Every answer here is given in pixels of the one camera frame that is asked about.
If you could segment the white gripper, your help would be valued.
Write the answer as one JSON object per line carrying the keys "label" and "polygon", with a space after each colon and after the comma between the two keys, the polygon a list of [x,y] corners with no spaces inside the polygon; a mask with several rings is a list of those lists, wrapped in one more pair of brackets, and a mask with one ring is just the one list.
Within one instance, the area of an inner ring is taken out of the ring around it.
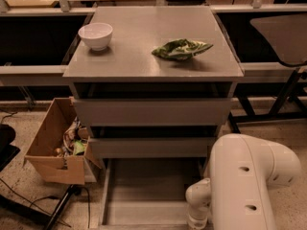
{"label": "white gripper", "polygon": [[203,211],[189,211],[187,223],[190,230],[204,230],[208,222],[208,215]]}

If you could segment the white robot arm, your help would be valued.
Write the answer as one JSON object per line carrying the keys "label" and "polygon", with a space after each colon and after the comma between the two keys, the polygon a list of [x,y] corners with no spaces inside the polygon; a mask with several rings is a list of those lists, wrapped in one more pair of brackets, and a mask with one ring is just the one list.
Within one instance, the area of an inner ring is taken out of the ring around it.
{"label": "white robot arm", "polygon": [[288,187],[301,174],[288,147],[245,134],[220,137],[204,179],[185,193],[189,230],[277,230],[269,188]]}

